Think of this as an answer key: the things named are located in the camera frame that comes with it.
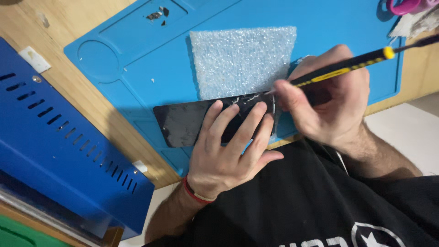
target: person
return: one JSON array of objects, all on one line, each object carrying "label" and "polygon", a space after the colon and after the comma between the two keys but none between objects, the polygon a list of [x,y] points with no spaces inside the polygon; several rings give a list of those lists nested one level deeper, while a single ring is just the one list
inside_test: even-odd
[{"label": "person", "polygon": [[[352,56],[337,45],[304,59],[288,80]],[[239,107],[214,103],[185,181],[149,222],[146,246],[439,246],[439,177],[423,177],[367,128],[367,69],[316,83],[329,97],[315,106],[288,80],[274,88],[305,138],[265,150],[273,116],[259,102],[222,146]]]}]

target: wooden desk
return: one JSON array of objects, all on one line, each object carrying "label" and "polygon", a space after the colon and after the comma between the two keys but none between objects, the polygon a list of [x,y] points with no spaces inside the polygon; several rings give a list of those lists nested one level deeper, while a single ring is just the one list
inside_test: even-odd
[{"label": "wooden desk", "polygon": [[[156,188],[181,178],[113,105],[67,59],[63,48],[134,2],[134,0],[0,0],[0,36],[21,51],[31,46],[52,68],[42,75],[129,160],[141,160]],[[45,28],[38,13],[45,14]],[[439,47],[406,52],[399,95],[371,105],[367,114],[439,91]],[[270,148],[297,137],[279,141]]]}]

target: black t-shirt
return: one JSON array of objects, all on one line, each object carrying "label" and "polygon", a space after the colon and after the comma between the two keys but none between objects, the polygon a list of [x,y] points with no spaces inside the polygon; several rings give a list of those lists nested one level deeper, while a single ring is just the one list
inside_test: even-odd
[{"label": "black t-shirt", "polygon": [[355,179],[310,140],[276,150],[283,160],[221,193],[182,236],[146,246],[439,246],[439,176]]}]

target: red bracelet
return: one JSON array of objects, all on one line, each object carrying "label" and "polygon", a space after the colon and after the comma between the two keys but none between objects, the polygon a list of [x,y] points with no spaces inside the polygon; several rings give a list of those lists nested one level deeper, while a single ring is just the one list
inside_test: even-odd
[{"label": "red bracelet", "polygon": [[215,201],[215,199],[209,199],[206,197],[202,197],[201,195],[198,195],[197,193],[195,193],[192,190],[192,188],[189,186],[189,184],[187,183],[186,177],[187,177],[187,175],[183,178],[184,189],[192,198],[194,198],[195,200],[197,200],[200,203],[212,203]]}]

